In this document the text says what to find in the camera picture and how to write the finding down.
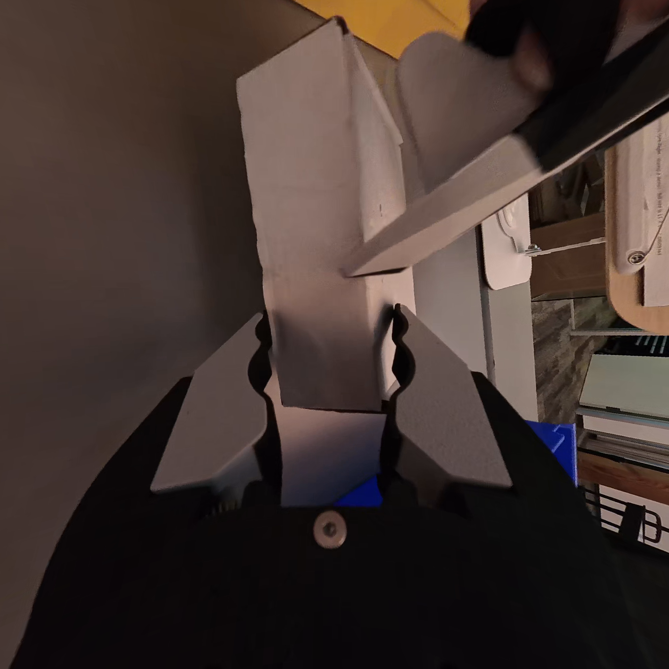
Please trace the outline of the large brown cardboard sheet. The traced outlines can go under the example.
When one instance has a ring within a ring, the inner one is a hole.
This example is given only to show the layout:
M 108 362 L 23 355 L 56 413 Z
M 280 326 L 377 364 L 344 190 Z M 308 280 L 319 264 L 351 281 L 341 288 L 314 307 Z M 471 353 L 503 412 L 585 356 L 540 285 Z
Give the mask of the large brown cardboard sheet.
M 533 300 L 604 297 L 606 247 L 603 177 L 586 168 L 562 172 L 529 194 L 531 242 L 542 251 L 532 261 Z

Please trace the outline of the wooden sign board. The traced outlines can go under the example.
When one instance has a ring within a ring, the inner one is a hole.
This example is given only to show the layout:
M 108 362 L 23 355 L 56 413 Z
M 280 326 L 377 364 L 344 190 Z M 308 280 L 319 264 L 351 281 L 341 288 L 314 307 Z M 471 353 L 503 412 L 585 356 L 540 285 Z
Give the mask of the wooden sign board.
M 615 312 L 632 326 L 648 332 L 668 334 L 668 305 L 648 307 L 642 304 L 642 274 L 621 274 L 615 265 L 617 232 L 616 147 L 605 154 L 605 222 L 607 297 Z

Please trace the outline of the person's left hand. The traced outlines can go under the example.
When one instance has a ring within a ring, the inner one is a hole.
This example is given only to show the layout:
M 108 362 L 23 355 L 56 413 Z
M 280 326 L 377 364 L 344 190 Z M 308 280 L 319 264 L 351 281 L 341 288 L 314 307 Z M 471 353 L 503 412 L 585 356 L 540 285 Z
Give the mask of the person's left hand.
M 551 91 L 554 73 L 540 35 L 527 23 L 516 42 L 512 56 L 515 78 L 528 91 L 543 96 Z

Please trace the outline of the yellow plastic bin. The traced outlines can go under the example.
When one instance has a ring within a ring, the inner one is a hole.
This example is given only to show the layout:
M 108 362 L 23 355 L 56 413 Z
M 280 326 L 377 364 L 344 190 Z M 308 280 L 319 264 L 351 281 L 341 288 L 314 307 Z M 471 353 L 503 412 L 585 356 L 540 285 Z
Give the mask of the yellow plastic bin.
M 298 1 L 324 19 L 342 17 L 350 31 L 378 50 L 399 58 L 416 38 L 442 32 L 464 38 L 469 1 Z

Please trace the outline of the blue plastic bin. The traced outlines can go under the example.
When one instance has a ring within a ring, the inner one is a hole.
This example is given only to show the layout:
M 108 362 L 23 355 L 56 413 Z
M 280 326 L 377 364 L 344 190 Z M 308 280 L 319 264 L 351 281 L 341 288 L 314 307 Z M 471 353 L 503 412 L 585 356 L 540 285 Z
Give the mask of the blue plastic bin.
M 576 425 L 526 421 L 567 473 L 575 487 L 579 486 Z M 366 479 L 334 502 L 336 507 L 378 507 L 382 496 L 377 475 Z

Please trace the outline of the pale green panel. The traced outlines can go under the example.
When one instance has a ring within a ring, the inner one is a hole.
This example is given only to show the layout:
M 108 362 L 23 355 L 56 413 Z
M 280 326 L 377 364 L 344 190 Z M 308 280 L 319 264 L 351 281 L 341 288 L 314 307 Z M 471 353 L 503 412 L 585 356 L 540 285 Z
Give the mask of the pale green panel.
M 579 402 L 585 407 L 667 419 L 668 358 L 595 354 Z

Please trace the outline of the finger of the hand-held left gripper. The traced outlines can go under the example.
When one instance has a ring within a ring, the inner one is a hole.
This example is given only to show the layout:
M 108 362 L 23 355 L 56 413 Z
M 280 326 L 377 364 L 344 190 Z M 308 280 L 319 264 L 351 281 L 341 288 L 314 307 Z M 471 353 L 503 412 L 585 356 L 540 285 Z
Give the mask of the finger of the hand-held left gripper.
M 539 103 L 506 59 L 431 32 L 406 48 L 396 75 L 425 193 L 350 256 L 348 277 L 420 263 L 543 177 L 533 150 L 514 133 Z

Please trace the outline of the white cardboard mailer box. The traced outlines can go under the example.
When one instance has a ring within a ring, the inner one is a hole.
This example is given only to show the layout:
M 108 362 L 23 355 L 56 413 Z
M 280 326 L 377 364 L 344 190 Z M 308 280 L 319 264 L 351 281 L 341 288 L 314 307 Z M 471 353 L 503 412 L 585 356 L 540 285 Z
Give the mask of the white cardboard mailer box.
M 397 303 L 412 270 L 347 278 L 349 256 L 406 210 L 400 131 L 342 19 L 237 82 L 263 297 L 282 504 L 325 506 L 379 470 L 397 389 Z

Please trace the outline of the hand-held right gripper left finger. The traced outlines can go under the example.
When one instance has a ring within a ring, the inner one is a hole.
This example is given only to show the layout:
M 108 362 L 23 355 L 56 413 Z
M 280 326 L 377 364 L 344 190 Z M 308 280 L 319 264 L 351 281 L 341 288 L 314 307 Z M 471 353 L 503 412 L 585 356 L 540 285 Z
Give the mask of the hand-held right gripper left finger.
M 152 492 L 244 492 L 254 481 L 282 489 L 268 315 L 257 313 L 194 372 Z

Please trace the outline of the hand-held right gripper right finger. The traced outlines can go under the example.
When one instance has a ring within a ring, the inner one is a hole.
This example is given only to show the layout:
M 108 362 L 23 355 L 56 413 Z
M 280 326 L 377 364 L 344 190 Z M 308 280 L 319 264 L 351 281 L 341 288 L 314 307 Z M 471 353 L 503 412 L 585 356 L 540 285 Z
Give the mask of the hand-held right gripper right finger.
M 380 442 L 380 489 L 405 480 L 418 492 L 453 484 L 508 490 L 512 479 L 464 361 L 405 305 L 393 311 L 392 372 Z

